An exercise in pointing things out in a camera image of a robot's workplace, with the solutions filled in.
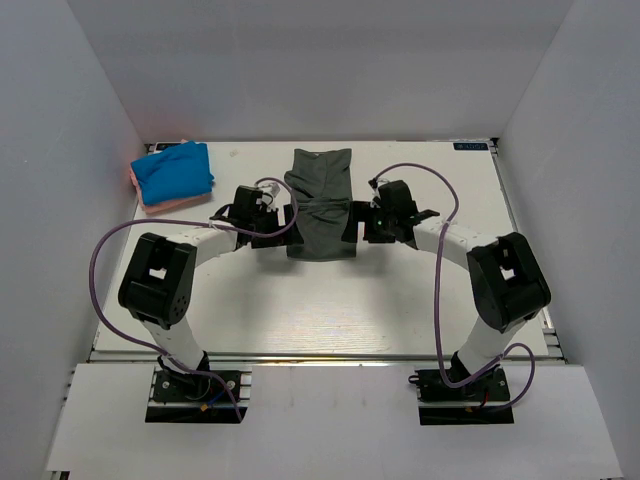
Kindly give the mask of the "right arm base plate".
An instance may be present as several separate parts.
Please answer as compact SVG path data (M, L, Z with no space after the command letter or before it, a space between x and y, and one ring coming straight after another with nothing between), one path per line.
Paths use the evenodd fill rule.
M497 368L475 383L451 389L437 369L416 370L408 377L416 388L421 426L509 425L514 423L505 372Z

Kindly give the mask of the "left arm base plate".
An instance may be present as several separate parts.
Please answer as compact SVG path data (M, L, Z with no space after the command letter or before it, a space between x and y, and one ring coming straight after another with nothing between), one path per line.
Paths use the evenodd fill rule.
M151 380L145 422L147 424L237 425L248 410L250 373L222 370L211 377L179 377L160 368Z

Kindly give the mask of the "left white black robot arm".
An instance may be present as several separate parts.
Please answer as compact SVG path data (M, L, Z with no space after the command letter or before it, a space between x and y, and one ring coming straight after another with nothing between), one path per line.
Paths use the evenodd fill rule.
M199 399L211 387L206 352L196 342L186 318L196 268L249 246L254 249L301 245L296 226L298 204L283 207L279 223L275 199L286 185L266 177L237 188L232 203L208 223L169 237L142 235L118 292L118 302L149 331L162 368L178 373L177 387Z

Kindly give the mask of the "dark grey t-shirt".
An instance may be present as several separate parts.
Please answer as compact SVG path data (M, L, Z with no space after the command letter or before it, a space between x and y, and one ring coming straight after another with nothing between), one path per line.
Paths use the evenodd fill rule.
M294 151L293 166L284 180L298 202L296 226L303 243L287 248L289 258L323 262L356 256L356 245L342 240L353 200L351 159L350 149Z

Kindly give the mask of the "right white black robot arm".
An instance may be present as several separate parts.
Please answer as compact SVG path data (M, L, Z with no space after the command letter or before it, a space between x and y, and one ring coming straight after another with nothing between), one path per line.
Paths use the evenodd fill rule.
M515 334L551 301L551 291L524 235L481 234L455 224L452 216L420 210L403 181L372 182L369 202L354 201L342 239L354 243L401 243L436 256L434 288L449 261L469 274L478 318L449 366L439 367L444 384L472 399L515 345Z

